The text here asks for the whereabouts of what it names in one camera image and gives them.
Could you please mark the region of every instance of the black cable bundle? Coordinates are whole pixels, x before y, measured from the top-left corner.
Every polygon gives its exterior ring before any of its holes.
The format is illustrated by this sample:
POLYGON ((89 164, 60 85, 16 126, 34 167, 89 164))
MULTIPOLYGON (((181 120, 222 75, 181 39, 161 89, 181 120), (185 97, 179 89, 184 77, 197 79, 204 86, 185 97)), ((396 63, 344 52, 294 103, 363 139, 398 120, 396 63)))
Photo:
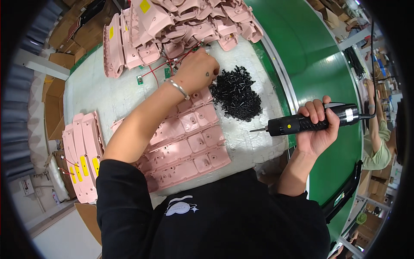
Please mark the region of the black cable bundle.
POLYGON ((263 112, 260 107, 262 100, 252 91, 250 73, 241 66, 234 71, 222 71, 217 77, 217 84, 211 86, 214 103, 221 104, 227 118, 233 117, 238 120, 250 122, 256 115, 263 112))
POLYGON ((365 77, 365 70, 359 62, 359 59, 356 56, 354 49, 352 47, 349 47, 345 49, 344 52, 348 56, 348 59, 351 62, 351 66, 355 69, 355 73, 358 79, 363 79, 365 77))

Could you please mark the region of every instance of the black sweatshirt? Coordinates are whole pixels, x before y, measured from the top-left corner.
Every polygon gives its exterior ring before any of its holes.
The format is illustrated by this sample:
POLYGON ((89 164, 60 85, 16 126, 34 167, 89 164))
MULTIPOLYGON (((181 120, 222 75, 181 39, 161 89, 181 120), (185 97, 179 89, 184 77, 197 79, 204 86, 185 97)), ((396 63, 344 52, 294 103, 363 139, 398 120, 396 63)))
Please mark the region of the black sweatshirt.
POLYGON ((155 210, 137 168, 104 160, 99 170, 103 259, 327 258, 318 203, 306 192, 269 195, 253 169, 170 195, 155 210))

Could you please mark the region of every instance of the pile of black screws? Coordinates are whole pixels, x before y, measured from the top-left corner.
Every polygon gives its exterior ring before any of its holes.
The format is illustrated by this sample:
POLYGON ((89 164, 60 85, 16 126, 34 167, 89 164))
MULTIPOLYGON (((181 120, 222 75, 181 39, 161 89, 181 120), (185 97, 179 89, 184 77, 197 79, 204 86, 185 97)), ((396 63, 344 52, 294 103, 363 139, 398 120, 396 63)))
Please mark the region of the pile of black screws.
POLYGON ((256 115, 263 112, 260 107, 262 100, 251 89, 251 85, 255 83, 251 79, 245 67, 236 66, 231 72, 223 70, 217 77, 217 84, 211 86, 214 103, 221 104, 222 109, 226 111, 227 118, 231 116, 250 122, 256 115))

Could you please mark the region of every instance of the silver bracelet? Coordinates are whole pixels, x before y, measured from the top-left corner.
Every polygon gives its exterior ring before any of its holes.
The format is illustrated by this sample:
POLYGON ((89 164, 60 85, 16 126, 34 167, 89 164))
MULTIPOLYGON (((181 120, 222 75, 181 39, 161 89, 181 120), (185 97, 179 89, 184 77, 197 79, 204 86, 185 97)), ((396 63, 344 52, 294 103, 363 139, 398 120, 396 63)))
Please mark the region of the silver bracelet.
POLYGON ((184 89, 181 86, 179 86, 176 82, 174 82, 174 80, 167 78, 165 79, 165 81, 170 82, 170 84, 172 84, 175 88, 177 88, 184 95, 184 98, 186 100, 190 99, 190 96, 188 96, 188 94, 184 91, 184 89))

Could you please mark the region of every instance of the green shirt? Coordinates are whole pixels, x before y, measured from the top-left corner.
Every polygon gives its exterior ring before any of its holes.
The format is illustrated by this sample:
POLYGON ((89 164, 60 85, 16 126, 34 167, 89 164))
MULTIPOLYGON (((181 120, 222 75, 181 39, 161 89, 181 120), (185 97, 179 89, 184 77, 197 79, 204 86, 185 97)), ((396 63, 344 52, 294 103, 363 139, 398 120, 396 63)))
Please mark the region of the green shirt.
POLYGON ((369 131, 363 138, 363 169, 364 170, 382 170, 387 167, 391 161, 391 152, 385 144, 390 140, 391 131, 387 128, 387 122, 381 120, 379 123, 379 135, 381 139, 380 149, 376 154, 372 149, 371 136, 369 131))

